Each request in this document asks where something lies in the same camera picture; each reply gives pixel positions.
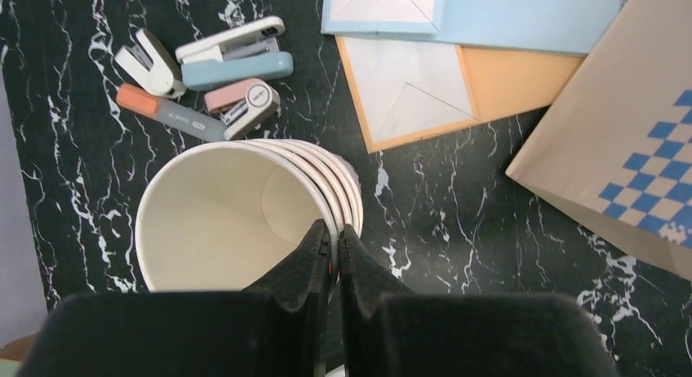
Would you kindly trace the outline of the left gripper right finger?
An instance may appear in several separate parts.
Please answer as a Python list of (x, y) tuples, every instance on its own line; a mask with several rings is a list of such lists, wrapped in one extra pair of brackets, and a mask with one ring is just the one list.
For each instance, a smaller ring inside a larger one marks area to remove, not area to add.
[(564, 295), (423, 295), (338, 240), (348, 376), (615, 376), (592, 319)]

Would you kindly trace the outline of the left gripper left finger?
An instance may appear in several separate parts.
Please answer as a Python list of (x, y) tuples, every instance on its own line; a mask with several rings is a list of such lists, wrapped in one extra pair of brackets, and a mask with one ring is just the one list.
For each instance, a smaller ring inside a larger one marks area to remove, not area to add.
[(20, 376), (323, 376), (330, 236), (241, 291), (74, 295), (47, 318)]

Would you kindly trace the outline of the stack of white paper cups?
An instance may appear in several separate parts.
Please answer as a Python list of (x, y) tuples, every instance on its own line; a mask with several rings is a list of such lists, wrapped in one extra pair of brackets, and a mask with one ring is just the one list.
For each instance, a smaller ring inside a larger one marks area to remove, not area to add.
[(337, 239), (364, 220), (358, 175), (343, 157), (304, 140), (202, 144), (171, 159), (140, 200), (135, 247), (151, 291), (248, 287), (326, 226), (330, 279)]

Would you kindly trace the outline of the blue checkered paper bag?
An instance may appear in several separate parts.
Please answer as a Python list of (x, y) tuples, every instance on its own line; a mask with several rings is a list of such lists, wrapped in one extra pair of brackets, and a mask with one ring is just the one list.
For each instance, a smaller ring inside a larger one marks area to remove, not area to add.
[(506, 173), (690, 279), (691, 0), (628, 0)]

